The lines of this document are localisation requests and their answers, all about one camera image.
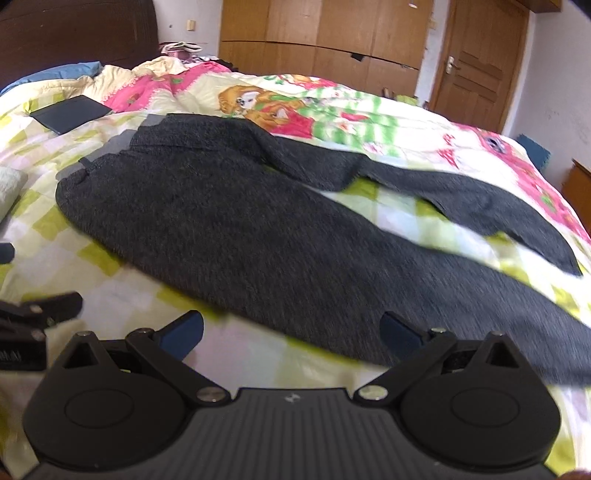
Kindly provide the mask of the blue pillow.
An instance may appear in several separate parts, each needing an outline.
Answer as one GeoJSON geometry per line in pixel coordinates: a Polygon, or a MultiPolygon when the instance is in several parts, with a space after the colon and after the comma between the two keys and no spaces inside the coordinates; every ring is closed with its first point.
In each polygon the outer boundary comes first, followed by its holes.
{"type": "Polygon", "coordinates": [[[14,89],[17,86],[46,80],[75,80],[83,76],[95,77],[101,73],[103,65],[99,61],[79,62],[64,64],[41,70],[30,75],[21,77],[1,90],[1,94],[14,89]]]}

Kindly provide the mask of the dark grey pants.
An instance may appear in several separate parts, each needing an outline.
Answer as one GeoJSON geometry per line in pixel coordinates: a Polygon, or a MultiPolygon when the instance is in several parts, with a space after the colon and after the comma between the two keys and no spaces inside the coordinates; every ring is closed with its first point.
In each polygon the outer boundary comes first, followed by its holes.
{"type": "Polygon", "coordinates": [[[149,119],[82,159],[55,199],[144,273],[329,351],[394,364],[379,334],[390,311],[464,339],[505,332],[544,380],[589,384],[587,326],[522,282],[383,230],[322,193],[321,182],[349,175],[415,193],[455,223],[506,232],[579,273],[559,232],[496,186],[276,137],[245,119],[149,119]]]}

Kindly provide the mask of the dark blue flat notebook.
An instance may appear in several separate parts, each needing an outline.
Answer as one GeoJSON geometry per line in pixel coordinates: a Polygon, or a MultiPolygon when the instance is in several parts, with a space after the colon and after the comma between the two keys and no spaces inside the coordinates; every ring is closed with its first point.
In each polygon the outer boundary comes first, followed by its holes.
{"type": "Polygon", "coordinates": [[[63,135],[110,112],[109,107],[80,95],[38,109],[30,116],[57,135],[63,135]]]}

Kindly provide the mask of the wooden wardrobe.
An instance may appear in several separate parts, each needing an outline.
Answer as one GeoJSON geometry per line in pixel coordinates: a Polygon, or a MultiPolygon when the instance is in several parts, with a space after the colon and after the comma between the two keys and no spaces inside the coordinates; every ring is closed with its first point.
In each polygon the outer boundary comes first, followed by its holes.
{"type": "Polygon", "coordinates": [[[432,12],[430,1],[226,1],[219,54],[242,73],[412,96],[432,12]]]}

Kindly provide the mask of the white folded towel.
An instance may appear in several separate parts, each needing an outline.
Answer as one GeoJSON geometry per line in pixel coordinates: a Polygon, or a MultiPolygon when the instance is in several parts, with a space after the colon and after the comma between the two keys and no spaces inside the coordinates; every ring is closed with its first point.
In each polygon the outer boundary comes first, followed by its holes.
{"type": "Polygon", "coordinates": [[[0,167],[0,221],[9,213],[27,180],[28,175],[22,171],[0,167]]]}

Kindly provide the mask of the brown wooden door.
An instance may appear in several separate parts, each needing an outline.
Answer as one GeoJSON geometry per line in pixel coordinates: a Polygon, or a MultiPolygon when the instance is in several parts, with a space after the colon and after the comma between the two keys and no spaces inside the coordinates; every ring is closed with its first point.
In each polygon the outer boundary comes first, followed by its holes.
{"type": "Polygon", "coordinates": [[[455,123],[501,132],[528,23],[529,11],[517,1],[452,1],[431,110],[455,123]]]}

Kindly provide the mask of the clothes pile near headboard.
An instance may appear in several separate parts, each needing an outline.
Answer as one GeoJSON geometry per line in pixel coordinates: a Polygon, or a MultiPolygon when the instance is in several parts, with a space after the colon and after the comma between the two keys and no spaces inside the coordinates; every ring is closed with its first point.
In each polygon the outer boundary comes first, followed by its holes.
{"type": "Polygon", "coordinates": [[[217,56],[207,54],[204,47],[193,42],[162,42],[159,44],[159,52],[161,55],[176,58],[183,64],[218,60],[217,56]]]}

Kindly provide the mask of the colourful cartoon bed quilt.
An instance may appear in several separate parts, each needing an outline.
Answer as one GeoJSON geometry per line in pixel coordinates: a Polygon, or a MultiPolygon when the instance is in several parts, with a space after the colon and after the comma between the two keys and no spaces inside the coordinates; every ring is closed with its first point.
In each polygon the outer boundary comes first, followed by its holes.
{"type": "Polygon", "coordinates": [[[184,65],[159,57],[133,69],[106,66],[91,78],[46,80],[1,98],[1,164],[28,180],[1,226],[15,258],[1,269],[1,296],[25,301],[78,291],[78,324],[101,336],[123,333],[197,309],[206,321],[201,359],[231,382],[248,378],[279,386],[367,379],[373,368],[325,353],[224,313],[124,264],[77,232],[59,211],[61,175],[150,115],[189,113],[249,119],[271,134],[325,149],[360,152],[406,171],[473,178],[528,203],[568,242],[580,267],[570,275],[506,232],[481,235],[448,219],[415,193],[356,175],[320,183],[322,193],[386,231],[438,251],[459,254],[522,282],[582,323],[590,320],[590,238],[568,201],[516,141],[402,102],[334,82],[297,75],[232,73],[213,62],[184,65]],[[57,135],[31,112],[84,95],[108,115],[57,135]]]}

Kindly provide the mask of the dark wooden headboard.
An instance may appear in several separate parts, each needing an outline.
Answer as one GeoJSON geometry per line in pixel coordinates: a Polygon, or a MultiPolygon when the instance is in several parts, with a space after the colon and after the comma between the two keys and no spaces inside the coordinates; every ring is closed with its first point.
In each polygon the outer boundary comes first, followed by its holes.
{"type": "Polygon", "coordinates": [[[63,64],[132,68],[158,55],[157,33],[150,1],[3,1],[1,85],[63,64]]]}

